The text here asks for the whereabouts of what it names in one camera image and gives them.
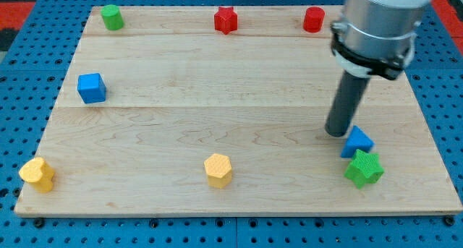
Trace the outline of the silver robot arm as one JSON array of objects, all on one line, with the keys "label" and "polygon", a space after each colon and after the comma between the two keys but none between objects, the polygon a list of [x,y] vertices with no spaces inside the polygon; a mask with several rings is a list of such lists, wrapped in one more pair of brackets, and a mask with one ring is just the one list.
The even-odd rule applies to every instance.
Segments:
[{"label": "silver robot arm", "polygon": [[416,29],[431,0],[345,0],[331,23],[331,50],[344,71],[395,80],[415,56]]}]

